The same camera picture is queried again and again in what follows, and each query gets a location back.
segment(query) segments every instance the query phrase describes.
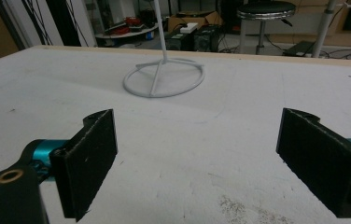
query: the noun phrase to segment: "chrome stool leg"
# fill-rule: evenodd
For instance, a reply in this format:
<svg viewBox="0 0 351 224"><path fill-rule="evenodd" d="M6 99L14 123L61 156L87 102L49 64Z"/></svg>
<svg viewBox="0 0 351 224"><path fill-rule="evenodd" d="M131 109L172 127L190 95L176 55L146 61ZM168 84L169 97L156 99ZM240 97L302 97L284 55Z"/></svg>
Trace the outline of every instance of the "chrome stool leg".
<svg viewBox="0 0 351 224"><path fill-rule="evenodd" d="M245 53L245 44L246 44L246 21L241 20L240 24L240 43L239 43L239 53Z"/></svg>
<svg viewBox="0 0 351 224"><path fill-rule="evenodd" d="M265 48L265 46L263 46L263 38L265 37L265 25L266 21L260 22L260 40L258 42L255 54L260 54L260 50Z"/></svg>

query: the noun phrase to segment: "black stool seat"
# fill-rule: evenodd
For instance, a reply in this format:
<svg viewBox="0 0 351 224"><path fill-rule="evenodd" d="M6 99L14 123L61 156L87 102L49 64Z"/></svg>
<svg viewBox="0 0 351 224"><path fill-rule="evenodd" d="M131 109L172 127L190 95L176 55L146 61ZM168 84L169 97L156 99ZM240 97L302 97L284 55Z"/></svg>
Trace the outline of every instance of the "black stool seat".
<svg viewBox="0 0 351 224"><path fill-rule="evenodd" d="M289 2L256 2L237 8L237 15L243 20L273 21L295 14L295 5Z"/></svg>

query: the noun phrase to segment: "floor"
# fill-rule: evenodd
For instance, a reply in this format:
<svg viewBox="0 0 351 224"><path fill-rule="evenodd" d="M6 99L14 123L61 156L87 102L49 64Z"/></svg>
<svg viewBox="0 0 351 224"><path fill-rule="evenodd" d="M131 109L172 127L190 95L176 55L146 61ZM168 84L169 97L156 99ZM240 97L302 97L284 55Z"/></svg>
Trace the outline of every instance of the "floor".
<svg viewBox="0 0 351 224"><path fill-rule="evenodd" d="M224 53L239 53L239 35L225 34L224 36L221 35L220 39L218 51ZM245 54L255 54L257 44L258 36L248 35L246 37ZM266 36L264 46L265 48L261 51L262 55L281 56L286 49L291 48L294 44L271 43L270 37ZM159 32L155 32L152 40L146 40L143 35L122 39L118 43L118 47L132 49L161 49ZM320 58L351 60L351 48L324 46Z"/></svg>

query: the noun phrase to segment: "white table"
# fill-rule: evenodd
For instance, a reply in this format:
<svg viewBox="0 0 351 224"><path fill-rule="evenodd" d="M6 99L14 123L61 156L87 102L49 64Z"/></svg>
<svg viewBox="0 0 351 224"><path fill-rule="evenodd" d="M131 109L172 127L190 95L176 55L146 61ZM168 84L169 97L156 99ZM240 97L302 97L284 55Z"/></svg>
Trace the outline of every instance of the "white table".
<svg viewBox="0 0 351 224"><path fill-rule="evenodd" d="M0 170L37 138L67 139L114 108L119 154L79 223L351 223L337 219L276 154L283 107L351 137L351 62L170 52L206 66L193 91L122 88L160 51L35 47L0 59ZM41 184L51 223L55 183Z"/></svg>

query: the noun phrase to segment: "circular wire base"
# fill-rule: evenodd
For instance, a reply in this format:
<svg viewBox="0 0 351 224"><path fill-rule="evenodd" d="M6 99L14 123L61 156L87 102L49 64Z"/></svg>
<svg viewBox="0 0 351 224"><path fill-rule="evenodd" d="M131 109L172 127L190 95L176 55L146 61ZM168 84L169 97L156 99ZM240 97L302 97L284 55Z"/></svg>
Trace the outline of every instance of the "circular wire base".
<svg viewBox="0 0 351 224"><path fill-rule="evenodd" d="M159 79L161 76L163 76L163 68L165 67L166 64L168 63L178 63L178 64L185 64L189 66L193 66L198 68L200 75L196 78L196 80L191 81L190 84L180 87L179 89L175 91L164 91L164 92L157 92L158 85L159 85ZM150 66L157 66L156 68L156 73L154 74L154 78L151 84L151 88L148 91L141 91L140 88L136 88L135 86L132 86L130 83L130 78L133 75L137 75L136 73L140 71L143 68L150 67ZM204 80L204 66L202 64L196 63L195 61L192 60L187 60L187 59L169 59L169 60L164 60L161 59L159 61L153 62L153 63L141 63L135 66L135 69L131 71L124 79L123 79L123 87L126 91L137 95L137 96L142 96L142 97L147 97L147 98L161 98L161 97L169 97L169 96L175 96L181 93L184 93L186 91L190 91L194 89L195 87L199 86Z"/></svg>

